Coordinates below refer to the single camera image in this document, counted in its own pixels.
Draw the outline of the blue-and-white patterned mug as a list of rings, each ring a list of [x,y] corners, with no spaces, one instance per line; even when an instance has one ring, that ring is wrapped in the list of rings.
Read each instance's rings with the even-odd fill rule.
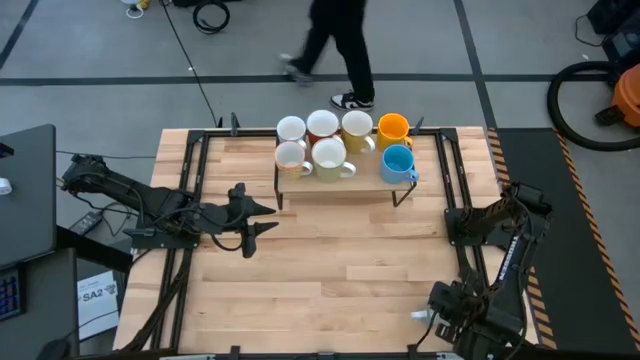
[[[282,118],[276,126],[276,132],[281,142],[295,142],[304,150],[307,149],[307,127],[301,118],[297,116],[286,116]]]

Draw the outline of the black equipment case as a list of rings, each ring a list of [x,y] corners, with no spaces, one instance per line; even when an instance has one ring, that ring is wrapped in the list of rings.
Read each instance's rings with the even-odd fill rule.
[[[611,62],[632,67],[640,62],[640,0],[597,0],[587,13]]]

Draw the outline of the yellow dotted mug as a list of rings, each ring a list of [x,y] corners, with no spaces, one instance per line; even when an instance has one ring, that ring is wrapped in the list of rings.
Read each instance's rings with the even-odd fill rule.
[[[305,148],[298,142],[280,143],[274,152],[275,164],[279,174],[287,179],[295,180],[310,175],[314,166],[305,160]]]

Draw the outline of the black keyboard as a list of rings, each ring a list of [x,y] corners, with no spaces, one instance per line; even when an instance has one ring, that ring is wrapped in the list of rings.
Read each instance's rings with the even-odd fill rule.
[[[26,311],[25,284],[20,267],[0,270],[0,321]]]

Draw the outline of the red mug with white handle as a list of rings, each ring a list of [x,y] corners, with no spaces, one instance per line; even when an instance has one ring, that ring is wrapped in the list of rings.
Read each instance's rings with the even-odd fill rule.
[[[309,145],[325,138],[335,138],[340,130],[338,117],[328,110],[316,110],[306,119]]]

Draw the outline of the light blue faceted mug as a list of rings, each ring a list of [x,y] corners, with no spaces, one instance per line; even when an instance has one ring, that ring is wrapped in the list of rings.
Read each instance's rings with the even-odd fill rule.
[[[381,177],[390,184],[417,182],[413,152],[404,145],[389,146],[382,154]]]

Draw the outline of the black hazard-striped floor mat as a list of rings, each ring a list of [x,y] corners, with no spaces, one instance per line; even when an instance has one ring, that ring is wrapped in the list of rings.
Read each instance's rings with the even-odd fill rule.
[[[640,329],[565,140],[549,128],[491,128],[487,136],[499,181],[536,187],[553,208],[526,288],[539,344],[639,358]]]

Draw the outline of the mustard yellow mug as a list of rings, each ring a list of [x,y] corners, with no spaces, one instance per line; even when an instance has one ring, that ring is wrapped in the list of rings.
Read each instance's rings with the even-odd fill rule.
[[[360,110],[352,110],[342,117],[341,136],[349,154],[369,153],[376,149],[371,137],[373,120]]]

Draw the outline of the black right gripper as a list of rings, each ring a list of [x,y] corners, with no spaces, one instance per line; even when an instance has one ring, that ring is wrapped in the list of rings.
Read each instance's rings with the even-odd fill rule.
[[[438,281],[431,290],[428,306],[439,317],[436,336],[454,344],[483,309],[483,300],[470,285]]]

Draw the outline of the light green mug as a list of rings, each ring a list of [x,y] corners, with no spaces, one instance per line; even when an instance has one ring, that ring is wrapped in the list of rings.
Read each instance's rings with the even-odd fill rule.
[[[356,167],[348,162],[346,157],[344,144],[334,138],[321,139],[311,149],[316,175],[321,181],[327,183],[351,178],[356,174]]]

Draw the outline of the orange mug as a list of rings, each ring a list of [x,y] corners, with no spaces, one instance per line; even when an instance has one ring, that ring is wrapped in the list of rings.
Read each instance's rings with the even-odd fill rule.
[[[398,113],[383,115],[378,122],[376,148],[383,152],[392,145],[404,145],[411,149],[413,139],[409,136],[408,120]]]

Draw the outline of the black metal table frame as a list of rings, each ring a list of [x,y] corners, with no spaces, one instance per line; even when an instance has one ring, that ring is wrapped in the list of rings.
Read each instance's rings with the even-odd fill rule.
[[[274,209],[274,228],[244,258],[238,240],[204,239],[193,252],[179,339],[183,353],[382,353],[447,344],[411,313],[432,286],[457,277],[435,140],[414,142],[417,187],[394,205],[386,191],[274,192],[275,135],[247,129],[211,140],[202,198],[222,204],[244,183]]]

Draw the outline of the person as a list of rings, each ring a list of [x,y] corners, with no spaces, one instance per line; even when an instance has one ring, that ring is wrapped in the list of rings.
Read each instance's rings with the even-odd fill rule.
[[[311,72],[330,37],[342,56],[352,89],[331,97],[332,106],[345,110],[370,110],[375,88],[363,24],[367,0],[313,0],[311,26],[299,56],[281,54],[283,71],[294,82],[311,81]]]

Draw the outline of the wooden shelf riser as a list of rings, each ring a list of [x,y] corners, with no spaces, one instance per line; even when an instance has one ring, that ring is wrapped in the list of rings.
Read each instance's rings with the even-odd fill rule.
[[[305,160],[313,164],[311,149],[306,149]],[[283,208],[283,196],[285,194],[314,194],[314,193],[355,193],[388,191],[392,194],[393,204],[399,205],[404,201],[405,196],[398,196],[402,191],[404,195],[409,195],[417,186],[417,182],[404,182],[400,184],[390,184],[381,177],[382,154],[376,151],[363,155],[350,155],[347,153],[346,160],[352,163],[357,171],[351,178],[340,179],[337,182],[327,183],[321,181],[315,170],[299,179],[291,180],[279,174],[275,164],[274,192],[277,207]]]

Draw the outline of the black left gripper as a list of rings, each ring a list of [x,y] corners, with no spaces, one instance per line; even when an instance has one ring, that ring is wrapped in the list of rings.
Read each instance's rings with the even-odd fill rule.
[[[257,251],[257,237],[279,225],[278,222],[255,222],[250,225],[248,219],[251,215],[263,216],[275,214],[276,210],[264,206],[252,200],[246,195],[244,183],[237,183],[228,191],[229,204],[227,212],[231,218],[227,226],[228,231],[236,232],[241,237],[241,250],[244,258],[251,258]]]

